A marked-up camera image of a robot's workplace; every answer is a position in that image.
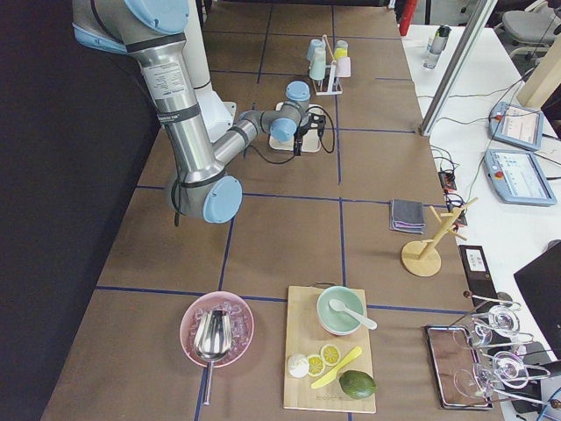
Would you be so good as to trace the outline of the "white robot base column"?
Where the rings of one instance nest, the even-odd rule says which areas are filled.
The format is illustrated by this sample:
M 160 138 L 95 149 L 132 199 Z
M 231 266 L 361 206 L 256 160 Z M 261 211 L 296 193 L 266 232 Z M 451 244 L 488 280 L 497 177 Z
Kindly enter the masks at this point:
M 184 29 L 187 44 L 183 57 L 188 75 L 201 108 L 202 118 L 211 143 L 218 141 L 231 128 L 237 109 L 233 102 L 224 102 L 215 92 L 209 73 L 207 55 L 195 0 L 188 0 L 189 16 Z

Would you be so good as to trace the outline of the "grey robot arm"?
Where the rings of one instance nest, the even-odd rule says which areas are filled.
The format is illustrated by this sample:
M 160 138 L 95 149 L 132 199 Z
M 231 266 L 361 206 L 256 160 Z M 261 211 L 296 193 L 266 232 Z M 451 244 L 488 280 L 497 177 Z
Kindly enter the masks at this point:
M 292 141 L 321 131 L 325 118 L 309 105 L 309 86 L 291 82 L 277 111 L 246 111 L 216 141 L 210 139 L 183 50 L 189 5 L 185 1 L 74 1 L 76 40 L 98 50 L 126 54 L 139 63 L 174 151 L 176 177 L 168 189 L 176 216 L 222 224 L 235 217 L 242 185 L 226 166 L 260 134 Z

